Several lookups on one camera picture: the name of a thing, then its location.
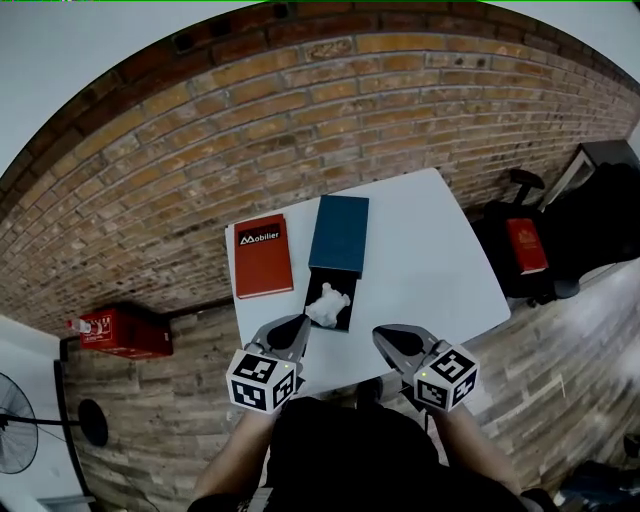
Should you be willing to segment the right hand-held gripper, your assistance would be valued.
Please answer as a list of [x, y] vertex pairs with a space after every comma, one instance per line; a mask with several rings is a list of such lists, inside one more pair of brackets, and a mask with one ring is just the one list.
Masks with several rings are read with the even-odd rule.
[[372, 338], [381, 356], [400, 375], [403, 394], [420, 408], [449, 412], [476, 387], [479, 364], [475, 357], [422, 327], [380, 325], [373, 329]]

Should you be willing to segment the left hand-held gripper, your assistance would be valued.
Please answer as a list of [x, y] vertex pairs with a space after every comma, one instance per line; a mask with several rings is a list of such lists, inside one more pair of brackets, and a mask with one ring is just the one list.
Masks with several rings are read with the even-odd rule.
[[226, 372], [230, 402], [261, 413], [278, 412], [304, 382], [300, 372], [310, 331], [306, 314], [288, 315], [261, 326], [235, 352]]

